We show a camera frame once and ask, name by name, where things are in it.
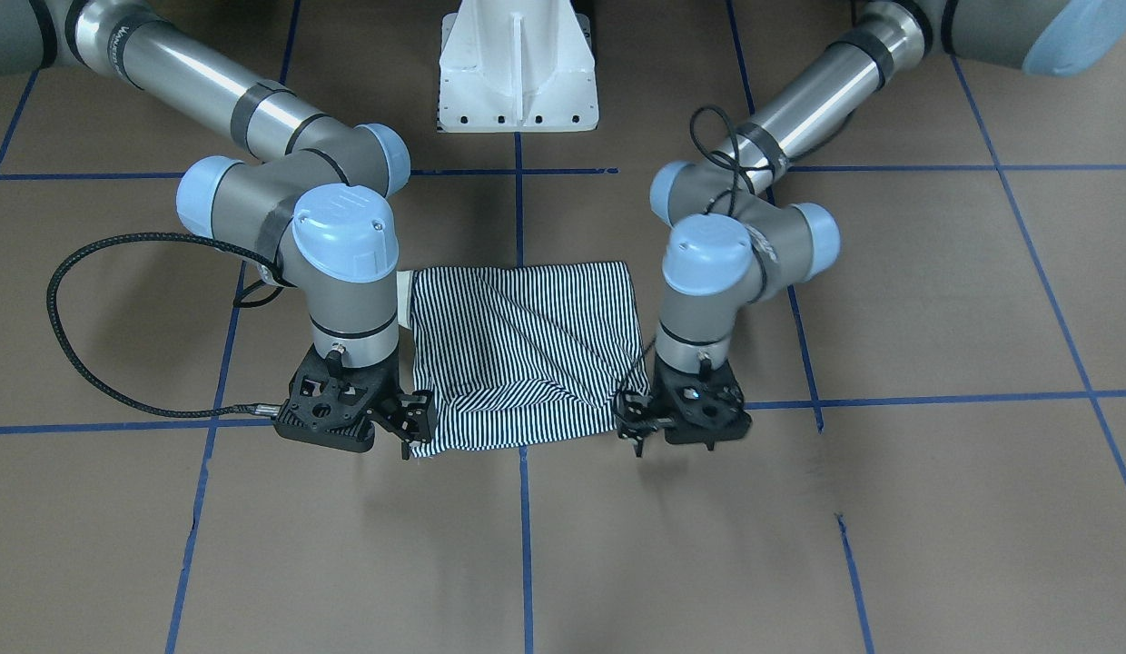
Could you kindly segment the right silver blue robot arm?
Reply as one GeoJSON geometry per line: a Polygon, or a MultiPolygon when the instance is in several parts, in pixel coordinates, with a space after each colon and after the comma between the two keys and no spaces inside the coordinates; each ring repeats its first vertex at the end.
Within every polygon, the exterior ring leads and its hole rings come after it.
{"type": "Polygon", "coordinates": [[[45,290],[52,331],[75,371],[123,405],[177,419],[263,415],[277,434],[365,453],[376,428],[409,459],[432,444],[434,393],[400,384],[400,240],[388,199],[410,179],[404,141],[384,124],[346,125],[178,29],[144,1],[0,1],[0,77],[75,64],[123,80],[254,156],[194,163],[177,187],[182,233],[87,244],[45,290]],[[87,256],[132,242],[211,247],[297,287],[312,344],[282,404],[177,411],[126,396],[87,369],[59,313],[64,277],[87,256]]]}

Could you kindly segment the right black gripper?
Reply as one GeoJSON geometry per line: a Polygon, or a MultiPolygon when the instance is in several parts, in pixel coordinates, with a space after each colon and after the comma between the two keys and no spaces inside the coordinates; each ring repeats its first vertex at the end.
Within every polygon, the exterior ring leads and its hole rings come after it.
{"type": "Polygon", "coordinates": [[[412,460],[413,442],[421,446],[434,444],[439,421],[434,398],[434,391],[417,389],[413,393],[383,394],[370,401],[372,421],[397,436],[403,462],[412,460]]]}

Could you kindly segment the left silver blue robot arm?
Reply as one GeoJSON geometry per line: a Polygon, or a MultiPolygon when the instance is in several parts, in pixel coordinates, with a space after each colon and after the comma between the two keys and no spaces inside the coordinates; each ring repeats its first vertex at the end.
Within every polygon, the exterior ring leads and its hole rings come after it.
{"type": "Polygon", "coordinates": [[[935,53],[1071,77],[1094,66],[1126,30],[1126,1],[869,1],[815,61],[738,123],[699,162],[658,171],[651,208],[670,229],[651,385],[617,389],[617,434],[641,456],[651,434],[708,450],[745,438],[747,401],[729,362],[738,311],[811,281],[840,256],[840,227],[815,203],[775,206],[763,192],[824,149],[872,95],[935,53]]]}

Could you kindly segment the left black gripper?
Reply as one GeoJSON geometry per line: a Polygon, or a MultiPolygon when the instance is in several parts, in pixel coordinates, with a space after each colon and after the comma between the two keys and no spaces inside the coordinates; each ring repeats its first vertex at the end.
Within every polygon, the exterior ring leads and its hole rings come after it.
{"type": "Polygon", "coordinates": [[[632,450],[638,459],[645,454],[647,436],[674,427],[674,419],[656,412],[651,406],[652,401],[650,396],[631,389],[618,389],[614,396],[617,437],[622,441],[632,441],[632,450]]]}

